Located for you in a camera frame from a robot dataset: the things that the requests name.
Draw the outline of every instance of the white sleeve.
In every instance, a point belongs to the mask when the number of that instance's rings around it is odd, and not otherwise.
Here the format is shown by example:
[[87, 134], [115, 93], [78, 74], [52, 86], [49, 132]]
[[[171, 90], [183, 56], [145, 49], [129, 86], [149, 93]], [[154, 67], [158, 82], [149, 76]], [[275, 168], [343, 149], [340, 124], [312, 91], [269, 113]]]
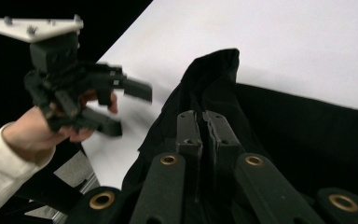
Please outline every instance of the white sleeve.
[[36, 156], [35, 162], [25, 161], [6, 144], [0, 129], [0, 207], [25, 183], [32, 175], [45, 167], [51, 160], [55, 148], [44, 150]]

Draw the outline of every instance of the finger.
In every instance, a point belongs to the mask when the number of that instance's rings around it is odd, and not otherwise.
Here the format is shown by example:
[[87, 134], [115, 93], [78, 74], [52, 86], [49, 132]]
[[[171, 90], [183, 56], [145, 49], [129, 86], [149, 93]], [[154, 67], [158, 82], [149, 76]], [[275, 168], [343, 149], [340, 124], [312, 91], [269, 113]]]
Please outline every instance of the finger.
[[74, 129], [71, 126], [62, 126], [58, 130], [58, 133], [65, 137], [69, 137], [73, 132], [74, 132]]
[[110, 94], [110, 100], [111, 100], [112, 104], [108, 107], [108, 110], [110, 112], [116, 114], [118, 112], [118, 109], [117, 109], [117, 96], [113, 91]]
[[93, 101], [93, 100], [97, 100], [97, 91], [96, 90], [87, 90], [84, 93], [81, 94], [80, 96], [83, 100], [87, 101]]
[[71, 142], [81, 142], [90, 138], [92, 134], [93, 134], [93, 130], [90, 129], [80, 129], [78, 133], [72, 131], [69, 140]]

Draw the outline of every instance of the black cloth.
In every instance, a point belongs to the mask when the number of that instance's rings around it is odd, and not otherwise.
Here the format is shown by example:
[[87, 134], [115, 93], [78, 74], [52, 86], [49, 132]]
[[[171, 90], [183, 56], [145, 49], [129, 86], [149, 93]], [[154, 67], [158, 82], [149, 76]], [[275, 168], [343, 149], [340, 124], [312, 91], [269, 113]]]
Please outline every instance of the black cloth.
[[[318, 189], [337, 187], [358, 194], [358, 110], [236, 83], [239, 54], [218, 50], [188, 67], [122, 190], [139, 188], [153, 158], [172, 149], [164, 143], [176, 137], [180, 113], [211, 110], [226, 117], [243, 151], [272, 160], [299, 192], [313, 198]], [[230, 203], [213, 202], [212, 193], [204, 191], [200, 204], [185, 201], [184, 223], [231, 223]]]

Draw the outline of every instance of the screw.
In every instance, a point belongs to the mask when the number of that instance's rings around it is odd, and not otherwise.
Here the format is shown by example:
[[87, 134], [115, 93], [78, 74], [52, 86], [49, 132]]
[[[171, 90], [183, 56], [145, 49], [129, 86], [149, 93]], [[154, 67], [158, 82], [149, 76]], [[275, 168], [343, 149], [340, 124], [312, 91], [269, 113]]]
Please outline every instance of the screw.
[[55, 25], [55, 21], [52, 21], [51, 19], [48, 19], [48, 24]]
[[34, 35], [34, 33], [36, 32], [36, 29], [37, 29], [36, 26], [29, 25], [27, 28], [28, 35]]
[[13, 20], [10, 17], [4, 17], [4, 22], [6, 25], [13, 25]]
[[80, 22], [81, 21], [81, 18], [79, 17], [79, 15], [75, 14], [74, 21], [75, 22]]

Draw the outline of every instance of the white mounting plate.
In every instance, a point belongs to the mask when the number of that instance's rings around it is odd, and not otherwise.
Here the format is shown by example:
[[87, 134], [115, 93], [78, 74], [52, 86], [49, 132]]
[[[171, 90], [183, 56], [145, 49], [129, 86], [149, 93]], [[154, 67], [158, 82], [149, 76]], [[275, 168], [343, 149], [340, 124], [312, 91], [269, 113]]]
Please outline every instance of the white mounting plate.
[[[29, 34], [29, 27], [34, 27], [34, 34]], [[0, 18], [0, 35], [6, 35], [24, 42], [34, 43], [57, 35], [75, 32], [83, 28], [83, 21], [48, 20], [48, 19], [11, 19], [6, 24]]]

